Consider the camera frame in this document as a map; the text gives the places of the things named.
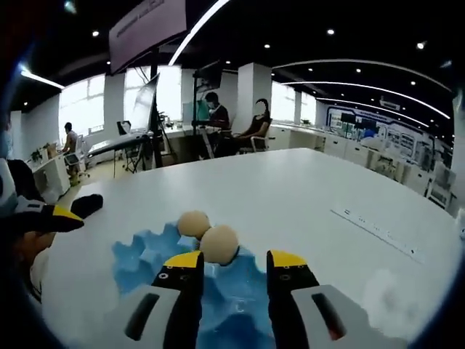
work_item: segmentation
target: egg carton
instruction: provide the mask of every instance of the egg carton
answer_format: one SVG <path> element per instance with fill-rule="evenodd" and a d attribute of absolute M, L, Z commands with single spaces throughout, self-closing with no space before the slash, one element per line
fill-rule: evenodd
<path fill-rule="evenodd" d="M 196 238 L 181 236 L 176 223 L 166 223 L 162 234 L 142 230 L 131 245 L 114 243 L 113 276 L 120 295 L 142 284 L 152 284 L 171 257 L 198 249 Z M 240 246 L 226 266 L 205 262 L 202 319 L 197 348 L 274 348 L 268 316 L 267 276 L 255 256 Z"/>

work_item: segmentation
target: desk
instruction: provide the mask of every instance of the desk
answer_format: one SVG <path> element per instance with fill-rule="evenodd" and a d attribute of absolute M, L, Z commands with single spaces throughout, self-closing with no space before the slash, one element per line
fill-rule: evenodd
<path fill-rule="evenodd" d="M 55 204 L 56 201 L 47 200 L 47 192 L 51 194 L 50 198 L 55 196 L 58 199 L 70 188 L 64 155 L 55 156 L 37 167 L 31 167 L 31 170 L 36 181 L 36 187 L 48 204 Z"/>
<path fill-rule="evenodd" d="M 301 255 L 321 284 L 361 304 L 379 269 L 399 277 L 399 293 L 431 315 L 456 272 L 461 245 L 454 220 L 405 186 L 348 161 L 310 149 L 269 151 L 197 161 L 84 186 L 103 208 L 77 231 L 57 234 L 42 289 L 43 315 L 64 340 L 85 338 L 118 304 L 111 268 L 115 241 L 142 229 L 161 232 L 188 210 L 237 230 L 242 246 L 266 270 L 266 251 Z M 350 208 L 417 246 L 421 265 L 336 216 Z"/>

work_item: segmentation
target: power strip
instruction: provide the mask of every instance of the power strip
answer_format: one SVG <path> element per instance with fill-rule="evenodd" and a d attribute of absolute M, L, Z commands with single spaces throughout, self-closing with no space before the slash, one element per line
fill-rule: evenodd
<path fill-rule="evenodd" d="M 376 224 L 367 221 L 365 218 L 358 214 L 355 214 L 349 209 L 332 209 L 331 212 L 333 212 L 340 218 L 343 218 L 351 222 L 353 225 L 356 225 L 357 227 L 363 229 L 367 233 L 370 233 L 371 235 L 379 238 L 386 244 L 394 247 L 397 251 L 409 256 L 415 262 L 424 264 L 424 256 L 421 253 L 421 251 L 419 251 L 419 249 L 417 249 L 416 247 L 408 246 L 407 244 L 404 244 L 403 242 L 394 239 L 388 230 L 380 228 Z"/>

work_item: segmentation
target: window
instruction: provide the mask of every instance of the window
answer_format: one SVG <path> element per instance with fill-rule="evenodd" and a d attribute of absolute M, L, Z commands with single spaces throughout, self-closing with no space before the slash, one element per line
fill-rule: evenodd
<path fill-rule="evenodd" d="M 317 100 L 307 93 L 302 93 L 302 108 L 300 110 L 300 119 L 309 120 L 312 125 L 315 125 L 316 115 Z"/>
<path fill-rule="evenodd" d="M 61 92 L 58 125 L 60 142 L 66 141 L 65 124 L 73 124 L 73 131 L 87 136 L 89 132 L 103 129 L 103 91 L 105 75 L 76 82 Z"/>
<path fill-rule="evenodd" d="M 294 121 L 296 92 L 292 87 L 273 82 L 271 86 L 271 118 Z"/>
<path fill-rule="evenodd" d="M 181 120 L 181 68 L 177 66 L 158 67 L 160 79 L 157 85 L 157 109 L 172 121 Z M 150 79 L 150 67 L 128 69 L 124 80 L 124 120 L 131 122 L 132 129 L 146 129 L 149 115 L 147 108 L 134 109 L 139 90 Z M 150 105 L 150 96 L 143 101 Z"/>

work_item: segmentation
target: ceiling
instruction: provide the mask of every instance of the ceiling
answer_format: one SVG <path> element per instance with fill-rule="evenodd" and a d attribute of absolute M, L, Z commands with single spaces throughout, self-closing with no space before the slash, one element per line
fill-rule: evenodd
<path fill-rule="evenodd" d="M 25 56 L 28 67 L 34 73 L 64 85 L 96 73 L 109 73 L 106 65 L 108 31 L 138 2 L 75 0 L 77 14 L 62 13 L 48 37 L 36 42 Z M 214 2 L 187 1 L 188 28 Z M 377 107 L 381 107 L 379 100 L 384 98 L 405 108 L 400 113 L 429 126 L 421 126 L 423 129 L 439 138 L 444 135 L 444 140 L 451 143 L 453 68 L 458 55 L 456 50 L 460 49 L 457 46 L 460 39 L 457 23 L 460 22 L 451 17 L 450 9 L 444 9 L 442 13 L 437 6 L 431 9 L 425 6 L 410 9 L 394 3 L 390 3 L 389 8 L 386 6 L 377 3 L 370 8 L 366 4 L 358 6 L 355 1 L 335 5 L 301 0 L 231 0 L 202 27 L 190 42 L 188 53 L 181 55 L 177 63 L 186 68 L 199 68 L 220 59 L 230 61 L 227 67 L 237 70 L 243 64 L 256 62 L 275 67 L 273 78 L 279 82 L 345 82 L 397 92 L 436 108 L 450 119 L 421 103 L 390 92 L 335 84 L 296 86 L 309 93 L 316 92 L 316 97 Z M 329 28 L 334 30 L 334 35 L 327 34 Z M 94 30 L 100 32 L 97 38 L 92 37 Z M 181 40 L 182 37 L 175 38 L 168 49 L 165 47 L 159 57 L 161 64 L 169 61 L 170 51 L 173 52 Z M 417 49 L 419 42 L 425 43 L 423 50 Z M 89 60 L 89 64 L 63 72 L 75 61 L 90 56 L 94 59 Z M 148 64 L 150 59 L 149 55 L 145 56 L 142 59 L 145 62 L 139 63 Z M 289 63 L 328 59 L 342 61 L 278 68 Z M 390 66 L 373 62 L 389 63 Z M 28 111 L 58 92 L 54 87 L 22 78 L 12 108 Z M 359 108 L 370 110 L 361 105 Z M 415 127 L 419 125 L 408 119 L 403 121 Z"/>

